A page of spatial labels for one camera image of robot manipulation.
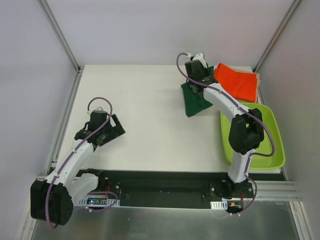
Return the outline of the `dark green t-shirt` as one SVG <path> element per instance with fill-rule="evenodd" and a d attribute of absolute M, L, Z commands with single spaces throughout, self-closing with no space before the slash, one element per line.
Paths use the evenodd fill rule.
<path fill-rule="evenodd" d="M 192 117 L 212 106 L 212 104 L 203 99 L 203 97 L 193 93 L 193 91 L 190 89 L 188 80 L 181 85 L 181 88 L 184 98 L 185 114 L 188 117 Z"/>

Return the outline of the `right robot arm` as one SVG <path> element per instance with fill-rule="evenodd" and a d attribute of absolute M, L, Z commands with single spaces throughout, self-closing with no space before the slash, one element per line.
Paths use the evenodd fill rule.
<path fill-rule="evenodd" d="M 191 55 L 185 64 L 187 89 L 185 110 L 193 116 L 209 104 L 218 108 L 230 122 L 228 142 L 233 159 L 227 179 L 215 188 L 216 194 L 227 199 L 237 197 L 249 181 L 248 169 L 252 156 L 264 140 L 263 116 L 259 109 L 250 109 L 236 100 L 214 78 L 201 54 Z"/>

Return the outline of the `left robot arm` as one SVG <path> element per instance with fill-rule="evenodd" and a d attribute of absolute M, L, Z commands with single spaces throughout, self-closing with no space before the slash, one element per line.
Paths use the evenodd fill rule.
<path fill-rule="evenodd" d="M 35 180 L 30 187 L 30 216 L 49 223 L 65 225 L 73 209 L 85 195 L 105 191 L 105 175 L 101 170 L 88 168 L 75 179 L 80 168 L 95 150 L 125 134 L 117 115 L 93 110 L 90 119 L 74 136 L 66 156 L 43 180 Z"/>

